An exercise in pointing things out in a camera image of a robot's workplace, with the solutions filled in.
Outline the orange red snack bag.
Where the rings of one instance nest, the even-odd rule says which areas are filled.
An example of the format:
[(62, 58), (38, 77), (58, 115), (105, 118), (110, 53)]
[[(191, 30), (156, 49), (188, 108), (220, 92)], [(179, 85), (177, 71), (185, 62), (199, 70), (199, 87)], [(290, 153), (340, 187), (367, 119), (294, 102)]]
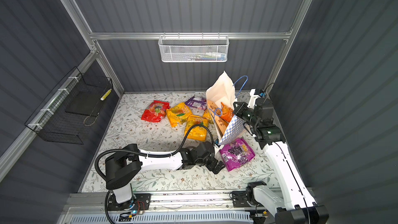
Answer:
[(226, 106), (224, 103), (221, 103), (221, 106), (222, 113), (220, 118), (228, 123), (231, 122), (232, 118), (234, 117), (233, 110), (230, 107)]

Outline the blue checkered paper bag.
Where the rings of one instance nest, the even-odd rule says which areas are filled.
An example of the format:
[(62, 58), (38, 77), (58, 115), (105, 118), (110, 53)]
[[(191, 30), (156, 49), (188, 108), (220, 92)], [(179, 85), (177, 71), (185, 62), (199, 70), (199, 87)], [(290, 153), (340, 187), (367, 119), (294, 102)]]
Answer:
[(226, 72), (206, 90), (206, 103), (218, 136), (218, 142), (214, 144), (215, 153), (219, 153), (220, 149), (240, 138), (244, 131), (243, 120), (233, 113), (237, 94), (235, 84)]

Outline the large purple snack bag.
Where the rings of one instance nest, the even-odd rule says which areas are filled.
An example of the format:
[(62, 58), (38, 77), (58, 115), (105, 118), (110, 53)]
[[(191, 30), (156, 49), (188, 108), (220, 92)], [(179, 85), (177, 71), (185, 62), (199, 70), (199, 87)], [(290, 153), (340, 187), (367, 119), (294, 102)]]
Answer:
[(243, 138), (238, 138), (219, 150), (226, 169), (230, 172), (252, 161), (255, 153)]

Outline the large orange chips bag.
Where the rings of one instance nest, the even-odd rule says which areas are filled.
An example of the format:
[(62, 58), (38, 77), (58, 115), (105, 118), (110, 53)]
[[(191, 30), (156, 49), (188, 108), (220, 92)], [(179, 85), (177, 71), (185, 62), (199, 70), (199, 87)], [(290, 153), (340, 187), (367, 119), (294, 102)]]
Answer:
[(227, 127), (228, 123), (221, 118), (222, 110), (216, 105), (215, 102), (207, 100), (207, 108), (210, 111), (212, 118), (214, 119), (214, 123), (217, 126), (218, 133), (220, 136), (223, 136)]

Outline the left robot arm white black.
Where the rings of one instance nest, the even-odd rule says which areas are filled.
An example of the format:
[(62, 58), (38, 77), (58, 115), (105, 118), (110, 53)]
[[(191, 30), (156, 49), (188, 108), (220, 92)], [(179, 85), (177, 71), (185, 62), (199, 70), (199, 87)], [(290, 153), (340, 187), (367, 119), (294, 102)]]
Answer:
[(205, 166), (215, 175), (226, 167), (223, 161), (215, 158), (215, 148), (210, 142), (170, 152), (149, 152), (130, 144), (123, 149), (107, 150), (94, 162), (97, 174), (106, 182), (106, 189), (114, 194), (118, 204), (133, 200), (129, 184), (139, 172), (190, 170), (194, 166)]

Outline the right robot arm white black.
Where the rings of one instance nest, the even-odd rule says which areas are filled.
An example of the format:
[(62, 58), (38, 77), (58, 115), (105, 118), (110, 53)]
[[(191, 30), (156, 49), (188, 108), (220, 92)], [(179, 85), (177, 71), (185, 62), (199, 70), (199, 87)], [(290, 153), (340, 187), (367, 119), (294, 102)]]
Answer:
[(282, 191), (279, 197), (264, 183), (250, 183), (247, 187), (248, 201), (263, 205), (277, 224), (325, 224), (329, 213), (304, 185), (286, 139), (274, 124), (274, 108), (270, 99), (259, 97), (249, 103), (235, 102), (233, 105), (234, 115), (249, 127), (249, 133), (268, 157)]

